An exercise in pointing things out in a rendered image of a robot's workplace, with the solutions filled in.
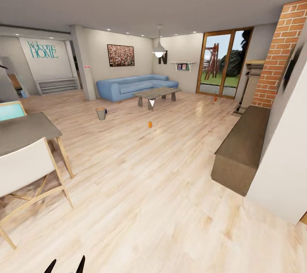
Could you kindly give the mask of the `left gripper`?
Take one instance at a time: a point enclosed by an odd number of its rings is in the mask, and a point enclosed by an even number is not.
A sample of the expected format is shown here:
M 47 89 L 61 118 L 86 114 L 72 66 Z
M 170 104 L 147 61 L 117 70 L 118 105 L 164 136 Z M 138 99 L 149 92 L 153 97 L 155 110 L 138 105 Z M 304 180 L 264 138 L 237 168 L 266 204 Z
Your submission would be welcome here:
M 51 273 L 52 272 L 52 269 L 56 263 L 56 259 L 54 259 L 54 261 L 49 265 L 49 267 L 46 269 L 46 271 L 44 273 Z M 85 263 L 85 255 L 83 255 L 82 259 L 81 259 L 81 262 L 78 266 L 78 269 L 76 271 L 76 273 L 83 273 L 83 269 L 84 269 L 84 263 Z

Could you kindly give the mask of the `trash can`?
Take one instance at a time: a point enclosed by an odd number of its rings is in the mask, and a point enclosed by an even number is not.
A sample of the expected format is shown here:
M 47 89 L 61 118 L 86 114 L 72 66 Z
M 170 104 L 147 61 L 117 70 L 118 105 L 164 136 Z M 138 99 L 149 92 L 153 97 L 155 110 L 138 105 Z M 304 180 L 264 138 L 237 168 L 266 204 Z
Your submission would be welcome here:
M 96 112 L 97 112 L 99 120 L 100 121 L 104 121 L 105 120 L 106 109 L 105 108 L 97 108 Z

